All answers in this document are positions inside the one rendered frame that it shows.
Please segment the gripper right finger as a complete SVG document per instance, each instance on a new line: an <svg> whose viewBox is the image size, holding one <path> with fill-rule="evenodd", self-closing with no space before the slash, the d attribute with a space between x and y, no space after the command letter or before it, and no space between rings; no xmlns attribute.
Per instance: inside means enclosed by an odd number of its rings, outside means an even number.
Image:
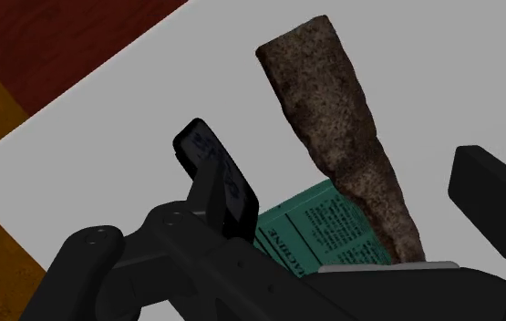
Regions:
<svg viewBox="0 0 506 321"><path fill-rule="evenodd" d="M448 195L506 258L506 164L478 145L458 146Z"/></svg>

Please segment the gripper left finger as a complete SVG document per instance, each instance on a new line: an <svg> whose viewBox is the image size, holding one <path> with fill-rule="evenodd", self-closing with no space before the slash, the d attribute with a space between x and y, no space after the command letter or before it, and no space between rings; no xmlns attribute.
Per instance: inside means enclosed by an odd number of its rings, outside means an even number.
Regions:
<svg viewBox="0 0 506 321"><path fill-rule="evenodd" d="M137 321L163 301L185 321L285 321L287 272L222 236L224 217L222 165L205 160L187 200L154 208L135 233L71 234L20 321Z"/></svg>

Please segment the green printed box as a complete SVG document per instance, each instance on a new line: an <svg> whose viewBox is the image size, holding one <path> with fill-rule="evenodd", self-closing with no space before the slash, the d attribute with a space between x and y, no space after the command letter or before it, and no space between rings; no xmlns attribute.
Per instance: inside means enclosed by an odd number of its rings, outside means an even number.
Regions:
<svg viewBox="0 0 506 321"><path fill-rule="evenodd" d="M326 264L390 264L366 216L330 180L258 218L253 245L297 277Z"/></svg>

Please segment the brown speckled long rock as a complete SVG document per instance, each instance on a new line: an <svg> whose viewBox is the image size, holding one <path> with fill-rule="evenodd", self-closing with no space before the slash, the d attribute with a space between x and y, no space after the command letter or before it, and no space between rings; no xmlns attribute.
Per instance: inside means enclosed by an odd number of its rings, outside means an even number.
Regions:
<svg viewBox="0 0 506 321"><path fill-rule="evenodd" d="M316 16L255 55L315 166L363 212L392 263L425 261L365 93L329 18Z"/></svg>

